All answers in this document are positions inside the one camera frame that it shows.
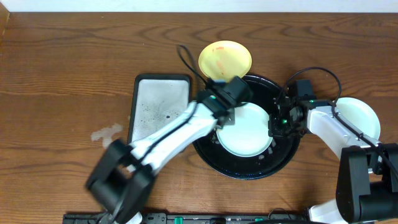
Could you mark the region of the mint plate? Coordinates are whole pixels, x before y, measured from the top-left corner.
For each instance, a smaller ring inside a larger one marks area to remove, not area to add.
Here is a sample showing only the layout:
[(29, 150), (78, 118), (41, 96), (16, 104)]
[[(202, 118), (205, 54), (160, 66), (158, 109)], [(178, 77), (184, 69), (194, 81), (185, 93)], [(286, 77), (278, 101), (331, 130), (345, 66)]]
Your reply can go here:
[(264, 152), (273, 140), (269, 136), (269, 114), (254, 103), (234, 109), (234, 124), (225, 125), (216, 134), (220, 144), (238, 157)]
[(375, 111), (365, 102), (350, 97), (340, 98), (336, 107), (340, 113), (364, 134), (374, 139), (381, 135), (381, 124)]

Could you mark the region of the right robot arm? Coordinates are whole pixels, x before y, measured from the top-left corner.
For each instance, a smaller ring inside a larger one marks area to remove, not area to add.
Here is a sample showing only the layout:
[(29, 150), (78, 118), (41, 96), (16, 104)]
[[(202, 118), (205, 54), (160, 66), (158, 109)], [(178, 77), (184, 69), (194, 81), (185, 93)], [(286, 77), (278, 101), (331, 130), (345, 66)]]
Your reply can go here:
[(313, 206), (310, 219), (321, 223), (365, 223), (397, 218), (397, 144), (383, 144), (347, 120), (336, 101), (309, 93), (276, 98), (270, 118), (272, 137), (311, 133), (338, 157), (334, 201)]

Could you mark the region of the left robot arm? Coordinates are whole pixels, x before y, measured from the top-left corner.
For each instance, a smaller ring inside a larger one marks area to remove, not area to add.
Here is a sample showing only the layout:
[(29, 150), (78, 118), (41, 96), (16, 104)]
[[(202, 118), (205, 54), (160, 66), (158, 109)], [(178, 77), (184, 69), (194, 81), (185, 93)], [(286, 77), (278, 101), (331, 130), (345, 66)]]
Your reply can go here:
[(238, 97), (230, 105), (219, 96), (205, 94), (192, 101), (175, 120), (155, 133), (124, 144), (113, 141), (86, 181), (86, 188), (106, 210), (103, 223), (140, 222), (138, 216), (160, 170), (189, 144), (212, 132), (219, 121), (250, 98)]

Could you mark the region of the yellow plate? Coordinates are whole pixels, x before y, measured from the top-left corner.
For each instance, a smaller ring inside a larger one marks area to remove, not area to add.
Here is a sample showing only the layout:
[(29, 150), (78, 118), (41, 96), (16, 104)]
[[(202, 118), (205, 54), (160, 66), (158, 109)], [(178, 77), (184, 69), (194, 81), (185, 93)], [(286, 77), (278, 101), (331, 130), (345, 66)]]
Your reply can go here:
[(230, 40), (221, 40), (207, 45), (200, 53), (198, 66), (212, 80), (230, 82), (242, 78), (251, 69), (252, 56), (245, 46)]

